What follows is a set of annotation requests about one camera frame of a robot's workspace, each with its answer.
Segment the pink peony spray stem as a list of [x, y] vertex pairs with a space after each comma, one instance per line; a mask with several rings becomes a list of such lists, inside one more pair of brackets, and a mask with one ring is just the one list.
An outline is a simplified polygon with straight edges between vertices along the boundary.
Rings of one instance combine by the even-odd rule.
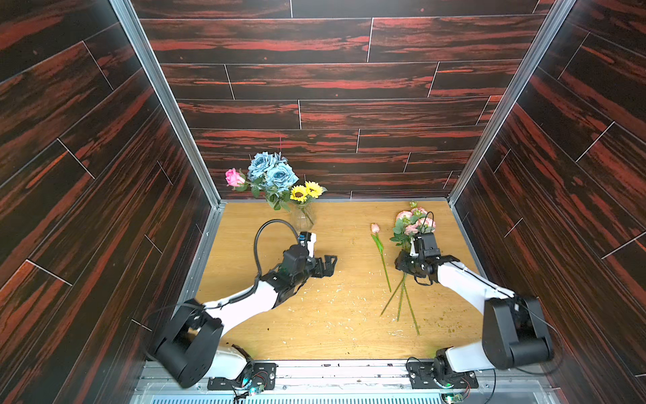
[[[406, 251], [408, 253], [415, 235], [430, 232], [434, 233], [435, 229], [436, 223], [434, 222], [434, 214], [417, 206], [416, 203], [411, 203], [409, 210], [402, 210], [395, 217], [395, 225], [393, 228], [394, 235], [390, 241], [394, 242], [398, 247], [401, 247], [401, 252]], [[397, 321], [400, 321], [402, 302], [404, 299], [408, 302], [411, 315], [414, 316], [414, 311], [410, 304], [410, 297], [407, 295], [407, 291], [405, 290], [404, 279], [402, 279], [400, 284], [395, 288], [395, 292], [384, 308], [384, 310], [386, 310], [392, 299], [395, 296], [399, 296]]]

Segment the pink tulip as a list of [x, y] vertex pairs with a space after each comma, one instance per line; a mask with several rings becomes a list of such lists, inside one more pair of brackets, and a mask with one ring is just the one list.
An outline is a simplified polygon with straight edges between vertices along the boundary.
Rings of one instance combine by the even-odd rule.
[[380, 260], [382, 263], [386, 283], [388, 286], [388, 290], [392, 291], [392, 286], [390, 283], [390, 276], [388, 275], [388, 270], [385, 262], [385, 247], [383, 242], [380, 239], [380, 226], [377, 223], [371, 223], [370, 224], [370, 232], [371, 232], [371, 237], [378, 249], [379, 255], [380, 255]]

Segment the pale pink peony stem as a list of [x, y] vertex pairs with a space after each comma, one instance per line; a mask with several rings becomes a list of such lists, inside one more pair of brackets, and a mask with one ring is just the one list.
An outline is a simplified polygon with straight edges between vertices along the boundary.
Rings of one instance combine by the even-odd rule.
[[[390, 240], [394, 242], [396, 246], [401, 247], [401, 252], [403, 252], [406, 259], [412, 252], [414, 238], [422, 234], [433, 233], [435, 232], [436, 227], [437, 225], [434, 214], [421, 207], [416, 201], [412, 201], [409, 203], [409, 207], [406, 210], [402, 210], [396, 215], [394, 234]], [[407, 290], [406, 280], [412, 277], [417, 284], [420, 284], [418, 280], [422, 276], [413, 274], [412, 269], [408, 273], [405, 272], [404, 269], [401, 269], [400, 272], [402, 272], [403, 275], [397, 288], [397, 291], [400, 292], [397, 320], [400, 320], [403, 307], [406, 306], [409, 309], [416, 334], [417, 336], [420, 336], [421, 332], [413, 310], [410, 295]]]

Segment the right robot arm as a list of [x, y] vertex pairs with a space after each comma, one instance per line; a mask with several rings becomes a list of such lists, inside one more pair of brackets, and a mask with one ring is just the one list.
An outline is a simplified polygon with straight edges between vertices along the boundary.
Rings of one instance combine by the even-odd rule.
[[553, 359], [550, 326], [538, 298], [498, 286], [456, 257], [442, 255], [432, 233], [413, 237], [411, 247], [395, 259], [395, 268], [454, 291], [483, 315], [479, 342], [437, 351], [437, 375], [509, 370]]

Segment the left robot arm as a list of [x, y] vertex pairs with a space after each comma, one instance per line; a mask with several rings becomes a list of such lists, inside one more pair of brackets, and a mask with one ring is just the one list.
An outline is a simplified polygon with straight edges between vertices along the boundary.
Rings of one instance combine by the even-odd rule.
[[184, 389], [205, 378], [247, 387], [263, 378], [254, 371], [254, 360], [236, 345], [222, 347], [221, 338], [243, 322], [286, 302], [308, 279], [333, 276], [337, 261], [334, 255], [316, 258], [307, 247], [293, 245], [284, 251], [281, 264], [229, 301], [186, 301], [157, 334], [151, 346], [152, 358]]

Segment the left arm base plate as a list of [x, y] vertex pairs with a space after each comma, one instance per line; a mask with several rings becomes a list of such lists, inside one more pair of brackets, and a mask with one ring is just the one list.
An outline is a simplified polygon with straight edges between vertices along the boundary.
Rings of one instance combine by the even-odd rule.
[[232, 391], [238, 394], [259, 394], [272, 391], [277, 378], [277, 364], [272, 362], [254, 362], [247, 365], [235, 379], [210, 378], [207, 390], [213, 392]]

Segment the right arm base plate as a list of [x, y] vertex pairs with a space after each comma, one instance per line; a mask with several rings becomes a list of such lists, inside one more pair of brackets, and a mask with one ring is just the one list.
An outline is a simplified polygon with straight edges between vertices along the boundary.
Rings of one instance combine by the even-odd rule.
[[419, 360], [408, 358], [405, 370], [414, 390], [420, 389], [476, 389], [479, 382], [474, 372], [455, 372], [442, 358]]

